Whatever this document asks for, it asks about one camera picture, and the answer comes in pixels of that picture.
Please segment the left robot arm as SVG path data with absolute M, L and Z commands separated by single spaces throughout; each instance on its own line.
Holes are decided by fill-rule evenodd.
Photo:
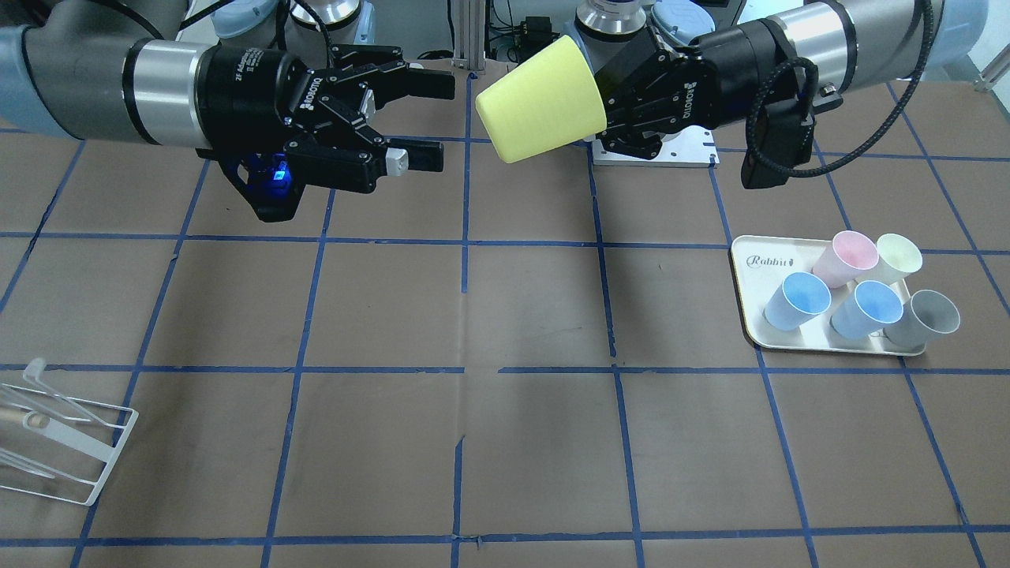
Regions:
M 988 1 L 805 1 L 678 42 L 660 2 L 585 1 L 573 35 L 598 87 L 607 151 L 654 159 L 668 134 L 718 129 L 758 111 L 758 134 L 783 139 L 773 115 L 811 126 L 845 93 L 920 77 L 969 53 Z

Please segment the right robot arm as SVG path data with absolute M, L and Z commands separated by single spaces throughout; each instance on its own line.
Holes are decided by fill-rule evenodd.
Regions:
M 2 116 L 30 133 L 192 148 L 262 217 L 308 185 L 371 193 L 440 172 L 443 147 L 390 139 L 375 112 L 454 98 L 451 73 L 400 48 L 345 44 L 361 1 L 39 1 L 2 29 Z

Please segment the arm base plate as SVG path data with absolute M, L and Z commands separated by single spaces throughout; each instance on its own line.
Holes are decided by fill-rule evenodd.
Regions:
M 664 134 L 656 158 L 639 159 L 607 151 L 599 140 L 593 140 L 593 162 L 597 166 L 666 166 L 666 168 L 709 168 L 718 166 L 720 159 L 709 129 L 690 126 L 677 134 Z

